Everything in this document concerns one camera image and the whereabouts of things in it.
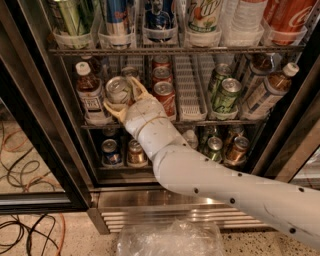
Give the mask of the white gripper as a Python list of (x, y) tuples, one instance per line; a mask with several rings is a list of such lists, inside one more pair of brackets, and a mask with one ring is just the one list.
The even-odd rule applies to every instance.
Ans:
[(169, 120), (162, 104), (156, 98), (150, 98), (151, 94), (135, 77), (129, 76), (127, 81), (137, 102), (128, 109), (127, 104), (114, 104), (105, 99), (103, 104), (108, 112), (124, 124), (149, 159), (167, 145), (181, 144), (182, 135)]

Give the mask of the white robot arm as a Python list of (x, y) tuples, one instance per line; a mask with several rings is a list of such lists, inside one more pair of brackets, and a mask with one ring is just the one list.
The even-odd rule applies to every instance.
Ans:
[(250, 175), (220, 165), (192, 149), (163, 105), (136, 78), (132, 105), (105, 108), (142, 146), (157, 182), (177, 194), (211, 198), (320, 249), (320, 191)]

